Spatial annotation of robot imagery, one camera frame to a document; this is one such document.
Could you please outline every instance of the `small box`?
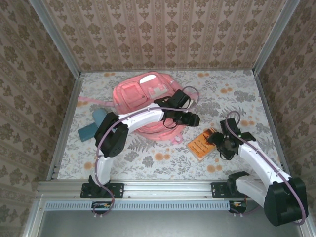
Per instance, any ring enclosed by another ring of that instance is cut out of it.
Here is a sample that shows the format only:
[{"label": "small box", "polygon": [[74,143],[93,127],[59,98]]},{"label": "small box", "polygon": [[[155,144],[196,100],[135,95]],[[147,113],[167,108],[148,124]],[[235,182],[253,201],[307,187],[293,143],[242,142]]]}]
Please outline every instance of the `small box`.
[{"label": "small box", "polygon": [[210,128],[187,145],[190,152],[198,159],[198,161],[202,161],[205,157],[207,157],[207,155],[216,149],[214,144],[209,144],[207,142],[207,138],[215,132],[215,129]]}]

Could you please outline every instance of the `table surface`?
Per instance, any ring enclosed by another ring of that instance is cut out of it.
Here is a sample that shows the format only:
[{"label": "table surface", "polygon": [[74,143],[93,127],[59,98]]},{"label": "table surface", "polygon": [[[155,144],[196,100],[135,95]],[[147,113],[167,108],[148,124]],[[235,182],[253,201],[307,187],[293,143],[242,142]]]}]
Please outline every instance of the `table surface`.
[{"label": "table surface", "polygon": [[[80,96],[103,101],[112,100],[113,88],[121,81],[145,72],[87,73]],[[213,127],[221,131],[219,121],[231,110],[241,114],[240,128],[257,139],[263,151],[278,165],[275,143],[260,99],[254,75],[248,71],[163,71],[183,87],[191,85],[200,92],[200,102],[193,112],[200,116],[199,127],[187,127],[182,132],[183,143],[154,142],[129,134],[124,150],[116,157],[111,179],[120,180],[209,180],[227,179],[228,175],[252,168],[239,156],[223,160],[217,151],[199,162],[186,145],[204,130]],[[58,179],[87,179],[96,159],[95,140],[81,142],[77,130],[93,123],[92,112],[104,106],[78,101],[61,161]],[[114,108],[105,108],[107,112]]]}]

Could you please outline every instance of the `orange card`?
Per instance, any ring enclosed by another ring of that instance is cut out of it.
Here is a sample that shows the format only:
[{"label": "orange card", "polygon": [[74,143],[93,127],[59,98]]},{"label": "orange card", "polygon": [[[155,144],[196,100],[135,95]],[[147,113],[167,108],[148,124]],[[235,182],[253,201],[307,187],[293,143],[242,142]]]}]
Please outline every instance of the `orange card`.
[{"label": "orange card", "polygon": [[189,150],[199,161],[202,161],[208,154],[216,149],[214,144],[207,142],[207,138],[215,132],[216,130],[213,128],[208,129],[187,145]]}]

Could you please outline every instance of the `blue object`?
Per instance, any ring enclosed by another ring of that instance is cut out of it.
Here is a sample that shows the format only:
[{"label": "blue object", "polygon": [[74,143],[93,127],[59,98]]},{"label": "blue object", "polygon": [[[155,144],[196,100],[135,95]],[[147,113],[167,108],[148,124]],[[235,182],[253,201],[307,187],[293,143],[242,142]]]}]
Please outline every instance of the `blue object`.
[{"label": "blue object", "polygon": [[94,137],[106,115],[107,112],[104,109],[97,109],[92,113],[94,123],[78,130],[79,138],[82,142]]}]

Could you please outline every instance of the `patterned wallpaper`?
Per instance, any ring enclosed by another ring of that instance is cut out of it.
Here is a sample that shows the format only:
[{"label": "patterned wallpaper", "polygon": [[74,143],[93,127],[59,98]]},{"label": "patterned wallpaper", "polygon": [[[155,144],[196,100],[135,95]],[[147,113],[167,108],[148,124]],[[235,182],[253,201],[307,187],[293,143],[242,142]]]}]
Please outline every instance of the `patterned wallpaper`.
[{"label": "patterned wallpaper", "polygon": [[259,74],[292,175],[316,220],[316,1],[301,0]]},{"label": "patterned wallpaper", "polygon": [[285,0],[42,0],[82,71],[252,68]]},{"label": "patterned wallpaper", "polygon": [[19,236],[74,78],[27,0],[0,1],[0,236]]}]

